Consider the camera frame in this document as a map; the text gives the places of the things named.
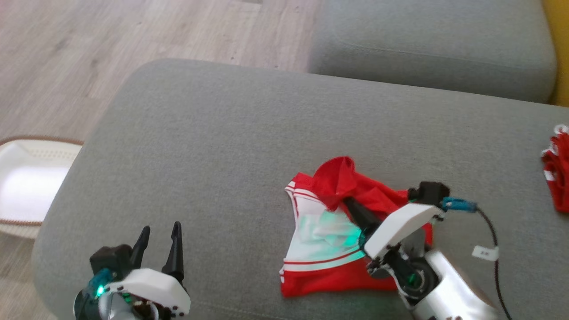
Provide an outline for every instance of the white laundry basket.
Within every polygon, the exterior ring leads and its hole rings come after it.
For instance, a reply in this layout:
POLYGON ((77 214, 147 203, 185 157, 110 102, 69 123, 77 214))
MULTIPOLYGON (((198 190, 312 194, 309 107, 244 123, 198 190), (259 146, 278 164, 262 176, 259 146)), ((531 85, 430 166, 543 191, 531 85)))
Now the white laundry basket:
POLYGON ((0 142, 0 231, 37 237, 82 144, 43 136, 0 142))

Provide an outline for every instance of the cable label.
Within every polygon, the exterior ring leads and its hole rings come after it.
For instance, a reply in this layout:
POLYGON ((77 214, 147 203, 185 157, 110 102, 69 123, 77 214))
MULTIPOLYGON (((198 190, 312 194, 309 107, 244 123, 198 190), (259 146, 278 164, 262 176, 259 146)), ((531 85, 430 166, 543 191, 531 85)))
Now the cable label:
POLYGON ((488 261, 496 261, 498 260, 498 247, 495 247, 494 249, 488 249, 482 247, 481 245, 477 245, 472 251, 472 256, 488 261))

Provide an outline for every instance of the yellow wall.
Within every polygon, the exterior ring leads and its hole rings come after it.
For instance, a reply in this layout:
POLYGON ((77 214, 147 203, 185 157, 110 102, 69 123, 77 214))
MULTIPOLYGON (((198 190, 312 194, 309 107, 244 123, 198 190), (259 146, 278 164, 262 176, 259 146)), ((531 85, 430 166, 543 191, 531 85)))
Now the yellow wall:
POLYGON ((557 84, 550 102, 569 106, 569 0, 543 0, 543 7, 549 20, 558 65, 557 84))

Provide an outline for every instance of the gray sofa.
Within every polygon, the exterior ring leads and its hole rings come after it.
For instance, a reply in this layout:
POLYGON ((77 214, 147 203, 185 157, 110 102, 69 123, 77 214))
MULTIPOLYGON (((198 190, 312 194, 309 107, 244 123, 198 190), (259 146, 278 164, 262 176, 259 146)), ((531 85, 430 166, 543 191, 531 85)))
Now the gray sofa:
MULTIPOLYGON (((35 286, 60 319, 92 276, 89 256, 152 228, 159 269, 183 226, 190 319, 409 319, 395 292, 284 299, 279 269, 294 219, 284 187, 350 155, 394 189, 440 180, 479 202, 500 242, 514 319, 562 319, 569 220, 556 213, 540 151, 569 109, 322 75, 160 60, 122 87, 65 179, 33 252, 35 286)), ((451 214, 435 246, 498 305, 478 216, 451 214)))
POLYGON ((326 0, 311 73, 547 102, 541 0, 326 0))

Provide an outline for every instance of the wooden floor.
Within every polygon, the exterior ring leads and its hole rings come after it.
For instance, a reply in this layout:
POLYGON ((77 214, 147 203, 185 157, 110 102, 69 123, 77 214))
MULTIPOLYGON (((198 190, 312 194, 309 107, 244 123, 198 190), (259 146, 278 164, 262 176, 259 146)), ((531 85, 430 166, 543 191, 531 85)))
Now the wooden floor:
MULTIPOLYGON (((159 58, 303 72, 321 1, 0 0, 0 140, 86 139, 126 77, 159 58)), ((32 246, 0 234, 0 319, 53 319, 32 246)))

